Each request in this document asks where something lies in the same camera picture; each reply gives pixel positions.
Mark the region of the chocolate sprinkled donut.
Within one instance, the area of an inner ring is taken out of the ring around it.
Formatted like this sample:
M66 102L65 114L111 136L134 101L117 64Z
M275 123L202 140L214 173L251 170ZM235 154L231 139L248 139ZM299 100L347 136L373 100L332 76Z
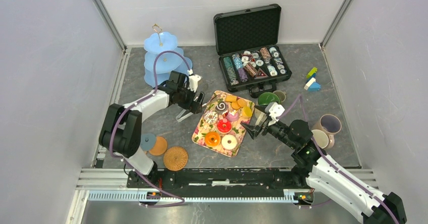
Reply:
M203 122L209 125L214 125L218 122L218 113L215 110L206 110L202 116Z

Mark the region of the silver serving tongs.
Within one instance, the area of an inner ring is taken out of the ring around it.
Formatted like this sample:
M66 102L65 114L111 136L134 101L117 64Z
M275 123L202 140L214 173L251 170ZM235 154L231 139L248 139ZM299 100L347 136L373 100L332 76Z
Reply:
M208 90L208 87L209 87L208 83L204 83L204 84L203 84L203 86L202 86L201 92L206 92L206 91ZM216 94L214 94L208 102L206 102L206 103L202 104L201 108L202 108L202 109L206 108L209 104L211 104L212 102L214 102L214 101L215 101L215 100L217 100L218 98L219 98L219 96L218 96L218 95L216 95ZM181 112L176 116L176 121L177 121L177 122L181 122L181 121L185 120L186 118L188 118L188 117L190 117L190 116L192 116L192 115L194 115L194 113L192 113L192 112L191 112L191 111L189 111L189 110L185 110L185 109L183 109L183 110L182 110L182 111L181 111Z

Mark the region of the red glazed donut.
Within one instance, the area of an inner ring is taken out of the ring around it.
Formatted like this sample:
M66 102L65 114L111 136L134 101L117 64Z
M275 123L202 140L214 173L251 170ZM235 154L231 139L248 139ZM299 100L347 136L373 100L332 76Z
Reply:
M220 134L228 134L232 130L232 123L228 119L221 119L217 122L217 131Z

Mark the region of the white glazed donut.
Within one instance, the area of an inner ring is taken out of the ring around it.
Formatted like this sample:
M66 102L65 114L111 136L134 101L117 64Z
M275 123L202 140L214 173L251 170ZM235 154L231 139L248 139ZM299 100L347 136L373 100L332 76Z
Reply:
M234 135L227 134L222 137L221 144L224 149L233 150L238 145L238 141Z

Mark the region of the orange glazed donut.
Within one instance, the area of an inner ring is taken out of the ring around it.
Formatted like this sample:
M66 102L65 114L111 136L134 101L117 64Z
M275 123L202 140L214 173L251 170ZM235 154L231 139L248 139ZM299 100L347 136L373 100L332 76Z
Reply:
M216 147L221 142L221 136L216 131L208 132L204 138L205 145L207 147Z

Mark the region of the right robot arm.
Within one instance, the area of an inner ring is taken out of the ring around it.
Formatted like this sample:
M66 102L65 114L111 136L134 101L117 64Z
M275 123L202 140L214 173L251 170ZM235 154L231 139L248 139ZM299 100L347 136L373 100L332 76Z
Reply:
M296 187L308 186L322 192L359 223L407 222L402 199L394 192L384 194L340 166L315 142L306 120L293 120L289 125L281 122L286 110L275 102L256 108L265 112L266 119L257 125L241 125L252 139L270 134L293 149L296 164L291 180Z

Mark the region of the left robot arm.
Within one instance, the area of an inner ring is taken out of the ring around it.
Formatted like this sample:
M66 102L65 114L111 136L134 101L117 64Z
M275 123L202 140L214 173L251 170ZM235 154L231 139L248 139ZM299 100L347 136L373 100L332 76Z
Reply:
M155 186L158 173L152 170L154 161L140 147L142 123L174 104L192 114L200 113L204 93L197 93L197 89L201 79L192 70L187 74L172 71L168 80L144 97L125 105L111 104L99 134L99 145L106 148L112 157L123 159L140 173L139 181L144 186Z

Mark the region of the green-inside floral mug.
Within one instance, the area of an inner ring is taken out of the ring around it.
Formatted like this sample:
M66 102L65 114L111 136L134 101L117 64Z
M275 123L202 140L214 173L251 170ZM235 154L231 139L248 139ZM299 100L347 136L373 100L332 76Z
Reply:
M280 98L272 92L262 93L256 101L256 105L267 106L271 102L281 104Z

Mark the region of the pink cupcake with topping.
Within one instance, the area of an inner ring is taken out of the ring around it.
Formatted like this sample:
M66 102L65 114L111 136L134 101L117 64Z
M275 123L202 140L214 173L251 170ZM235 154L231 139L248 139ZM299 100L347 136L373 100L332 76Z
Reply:
M233 111L229 111L227 114L226 114L226 119L228 120L228 121L230 121L230 122L236 122L237 120L239 120L239 112L238 111L236 111L236 110L233 110Z

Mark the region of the round orange biscuit lower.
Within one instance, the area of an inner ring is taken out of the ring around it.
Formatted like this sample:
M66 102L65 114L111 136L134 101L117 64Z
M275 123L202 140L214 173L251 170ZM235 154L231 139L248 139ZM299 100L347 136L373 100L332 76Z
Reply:
M231 103L231 107L234 109L234 110L239 110L240 108L241 108L241 106L238 104L238 102L232 102Z

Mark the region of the cork coaster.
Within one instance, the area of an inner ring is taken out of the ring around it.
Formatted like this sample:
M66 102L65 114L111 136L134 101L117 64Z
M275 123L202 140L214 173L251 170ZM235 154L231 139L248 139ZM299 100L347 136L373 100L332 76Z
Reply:
M148 152L153 156L160 156L166 152L167 148L168 148L167 140L162 136L157 136L154 147Z

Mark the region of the woven rattan coaster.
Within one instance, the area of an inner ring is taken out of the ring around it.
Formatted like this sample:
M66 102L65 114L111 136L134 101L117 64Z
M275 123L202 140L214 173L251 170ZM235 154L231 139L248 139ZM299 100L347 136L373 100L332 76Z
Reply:
M188 162L188 152L183 147L174 146L165 152L163 160L168 170L180 171Z

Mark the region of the colourful toy block stack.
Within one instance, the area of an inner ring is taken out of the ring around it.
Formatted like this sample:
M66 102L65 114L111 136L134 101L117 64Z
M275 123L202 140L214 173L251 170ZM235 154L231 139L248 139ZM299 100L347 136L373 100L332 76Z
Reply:
M318 68L313 67L308 74L306 75L306 84L304 86L304 89L306 91L315 92L319 91L321 89L321 86L316 81L316 73L318 71Z

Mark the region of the blue three-tier cake stand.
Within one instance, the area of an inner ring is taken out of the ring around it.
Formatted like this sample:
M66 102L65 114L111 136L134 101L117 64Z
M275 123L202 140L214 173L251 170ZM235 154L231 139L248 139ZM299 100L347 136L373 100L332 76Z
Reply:
M154 33L144 41L144 81L155 87L169 79L172 71L188 75L193 63L184 56L183 49L178 47L177 37L163 31L158 24L154 24L152 28Z

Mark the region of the beige mug purple inside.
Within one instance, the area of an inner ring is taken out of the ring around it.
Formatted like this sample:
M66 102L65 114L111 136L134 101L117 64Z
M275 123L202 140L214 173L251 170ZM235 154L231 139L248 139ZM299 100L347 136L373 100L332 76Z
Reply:
M331 149L335 145L335 135L342 130L342 123L339 118L332 114L325 114L313 125L312 130L318 129L324 131L329 139L329 146L325 149Z

